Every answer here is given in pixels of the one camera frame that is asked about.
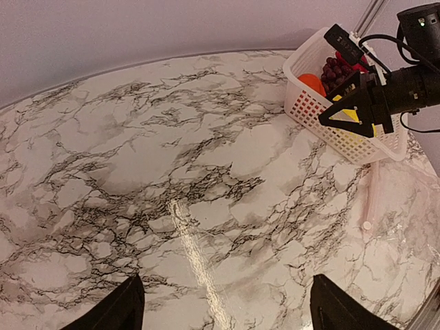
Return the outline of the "clear zip top bag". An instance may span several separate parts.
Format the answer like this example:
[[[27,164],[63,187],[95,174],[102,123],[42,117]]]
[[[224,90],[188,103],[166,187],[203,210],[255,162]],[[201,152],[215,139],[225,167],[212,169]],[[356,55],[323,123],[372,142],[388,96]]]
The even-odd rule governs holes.
[[[404,329],[439,328],[439,178],[408,163],[371,167],[362,229],[373,279],[383,275],[380,316]]]

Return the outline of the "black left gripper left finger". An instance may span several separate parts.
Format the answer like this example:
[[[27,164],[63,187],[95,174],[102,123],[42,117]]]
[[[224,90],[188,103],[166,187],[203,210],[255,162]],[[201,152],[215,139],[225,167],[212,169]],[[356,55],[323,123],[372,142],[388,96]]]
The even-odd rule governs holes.
[[[138,274],[128,277],[95,307],[62,330],[142,329],[144,287]]]

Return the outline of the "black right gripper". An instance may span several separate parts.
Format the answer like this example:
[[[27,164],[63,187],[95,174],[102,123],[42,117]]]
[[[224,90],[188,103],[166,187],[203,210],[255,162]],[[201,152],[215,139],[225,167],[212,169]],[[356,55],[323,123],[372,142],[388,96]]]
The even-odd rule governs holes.
[[[373,125],[392,133],[394,115],[439,104],[439,70],[425,65],[401,68],[387,75],[385,85],[377,74],[354,71],[326,99],[336,103],[318,116],[322,126],[373,138]],[[359,105],[352,106],[359,122],[333,119],[346,105]]]

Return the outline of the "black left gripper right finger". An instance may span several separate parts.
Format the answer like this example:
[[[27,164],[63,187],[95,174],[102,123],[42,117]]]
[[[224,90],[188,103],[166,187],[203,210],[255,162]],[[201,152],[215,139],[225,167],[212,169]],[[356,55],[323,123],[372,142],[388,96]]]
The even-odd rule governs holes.
[[[363,308],[324,274],[313,277],[310,311],[315,330],[397,329]]]

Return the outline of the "purple toy grape bunch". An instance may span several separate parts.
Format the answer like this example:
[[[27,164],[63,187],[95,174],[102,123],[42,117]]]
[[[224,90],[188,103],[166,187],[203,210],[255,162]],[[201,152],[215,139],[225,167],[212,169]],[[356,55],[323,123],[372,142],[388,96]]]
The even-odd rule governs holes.
[[[353,68],[344,59],[328,57],[322,68],[321,83],[327,95],[340,86],[351,74]]]

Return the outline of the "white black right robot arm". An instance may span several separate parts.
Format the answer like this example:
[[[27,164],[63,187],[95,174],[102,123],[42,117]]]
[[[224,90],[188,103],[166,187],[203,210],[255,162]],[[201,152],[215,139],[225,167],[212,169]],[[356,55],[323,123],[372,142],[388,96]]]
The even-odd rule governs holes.
[[[396,36],[372,34],[357,39],[334,25],[324,39],[350,65],[361,65],[365,73],[352,73],[329,95],[331,106],[319,116],[324,127],[342,129],[372,138],[381,126],[394,131],[393,116],[417,114],[439,104],[439,4],[421,5],[398,13]],[[391,71],[380,61],[367,41],[396,44],[399,54],[408,52],[409,64]]]

